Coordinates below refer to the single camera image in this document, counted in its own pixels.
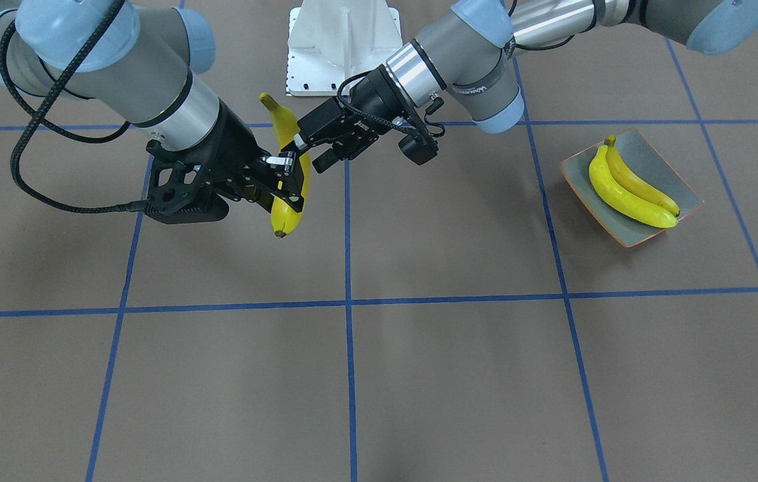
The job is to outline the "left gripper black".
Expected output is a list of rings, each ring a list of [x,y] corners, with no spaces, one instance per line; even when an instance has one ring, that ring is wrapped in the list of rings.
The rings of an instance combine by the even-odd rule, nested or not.
[[[406,113],[398,89],[392,84],[384,65],[367,72],[352,86],[349,104],[361,114],[352,112],[337,98],[328,98],[297,119],[299,132],[293,135],[293,145],[297,149],[306,151],[319,145],[330,145],[328,150],[312,159],[317,173],[325,173],[339,161],[357,158],[380,138],[379,135],[392,129],[406,134],[406,130],[412,128],[394,124],[394,119],[404,118]]]

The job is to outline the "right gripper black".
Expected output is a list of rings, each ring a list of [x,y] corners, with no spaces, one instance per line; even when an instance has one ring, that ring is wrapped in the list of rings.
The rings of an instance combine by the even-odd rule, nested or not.
[[[222,100],[210,132],[192,147],[192,165],[200,168],[192,184],[202,194],[245,200],[269,213],[277,205],[297,213],[305,208],[305,171],[297,152],[269,155]]]

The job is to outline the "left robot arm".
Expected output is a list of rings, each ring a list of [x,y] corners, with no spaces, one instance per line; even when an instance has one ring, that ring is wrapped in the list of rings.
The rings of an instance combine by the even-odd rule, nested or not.
[[[502,133],[525,109],[511,61],[566,45],[596,27],[630,23],[716,56],[758,30],[758,1],[457,1],[406,43],[397,43],[334,89],[331,100],[299,120],[286,155],[327,145],[314,168],[323,173],[355,159],[381,135],[398,131],[401,152],[422,165],[437,155],[437,135],[418,109],[432,113],[441,95],[456,99],[475,125]]]

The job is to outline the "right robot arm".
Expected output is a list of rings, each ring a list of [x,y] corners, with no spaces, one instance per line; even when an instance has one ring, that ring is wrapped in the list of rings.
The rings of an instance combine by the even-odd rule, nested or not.
[[[0,85],[29,116],[11,153],[15,185],[58,210],[143,212],[165,224],[217,222],[229,202],[300,212],[303,169],[271,155],[198,74],[216,59],[210,24],[183,8],[131,1],[0,1]],[[98,100],[123,119],[103,137],[76,134],[48,118],[60,98]],[[61,204],[31,187],[21,159],[40,127],[101,144],[129,128],[146,134],[153,162],[143,199],[104,207]]]

